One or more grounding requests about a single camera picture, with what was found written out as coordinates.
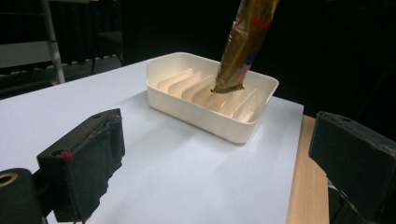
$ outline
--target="wooden table edge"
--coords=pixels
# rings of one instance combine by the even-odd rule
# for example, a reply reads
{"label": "wooden table edge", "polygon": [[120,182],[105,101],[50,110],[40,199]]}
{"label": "wooden table edge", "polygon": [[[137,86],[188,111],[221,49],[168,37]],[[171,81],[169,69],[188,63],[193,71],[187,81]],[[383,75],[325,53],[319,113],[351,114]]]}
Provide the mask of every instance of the wooden table edge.
{"label": "wooden table edge", "polygon": [[303,116],[290,192],[288,224],[329,223],[327,177],[308,156],[315,121]]}

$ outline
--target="red marking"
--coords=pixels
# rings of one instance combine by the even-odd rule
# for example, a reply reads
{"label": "red marking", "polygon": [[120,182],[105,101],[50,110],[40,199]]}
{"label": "red marking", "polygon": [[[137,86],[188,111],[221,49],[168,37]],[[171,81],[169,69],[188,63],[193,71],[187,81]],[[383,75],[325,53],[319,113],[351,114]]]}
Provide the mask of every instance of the red marking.
{"label": "red marking", "polygon": [[64,161],[69,161],[70,163],[74,161],[74,156],[70,152],[70,149],[63,151],[61,154],[57,155],[57,157]]}
{"label": "red marking", "polygon": [[257,26],[259,30],[267,30],[270,28],[271,22],[268,21],[259,21],[259,16],[254,16],[253,20],[250,21],[250,24]]}

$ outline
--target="foil package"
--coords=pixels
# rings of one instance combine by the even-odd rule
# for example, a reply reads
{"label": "foil package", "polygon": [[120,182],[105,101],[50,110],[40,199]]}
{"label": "foil package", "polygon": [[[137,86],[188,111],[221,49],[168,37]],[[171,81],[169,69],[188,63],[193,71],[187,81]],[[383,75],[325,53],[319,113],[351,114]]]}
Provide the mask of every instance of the foil package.
{"label": "foil package", "polygon": [[267,35],[279,0],[242,0],[216,77],[216,93],[244,89],[243,80]]}

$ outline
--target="table surface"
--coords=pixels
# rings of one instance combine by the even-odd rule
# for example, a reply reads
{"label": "table surface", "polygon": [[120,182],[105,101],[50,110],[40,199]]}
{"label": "table surface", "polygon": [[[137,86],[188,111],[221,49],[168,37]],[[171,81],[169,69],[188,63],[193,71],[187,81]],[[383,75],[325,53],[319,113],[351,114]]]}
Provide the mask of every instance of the table surface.
{"label": "table surface", "polygon": [[236,145],[149,107],[145,74],[142,62],[0,101],[0,170],[34,172],[39,152],[118,107],[126,154],[90,222],[328,223],[327,179],[307,156],[315,120],[301,105],[273,97]]}

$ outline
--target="white tray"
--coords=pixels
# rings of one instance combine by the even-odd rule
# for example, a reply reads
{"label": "white tray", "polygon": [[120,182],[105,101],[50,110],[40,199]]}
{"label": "white tray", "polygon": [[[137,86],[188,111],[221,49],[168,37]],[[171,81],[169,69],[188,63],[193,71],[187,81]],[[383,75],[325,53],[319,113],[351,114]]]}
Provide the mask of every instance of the white tray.
{"label": "white tray", "polygon": [[279,82],[247,71],[245,89],[212,93],[219,62],[189,53],[148,61],[148,103],[237,144],[246,143]]}

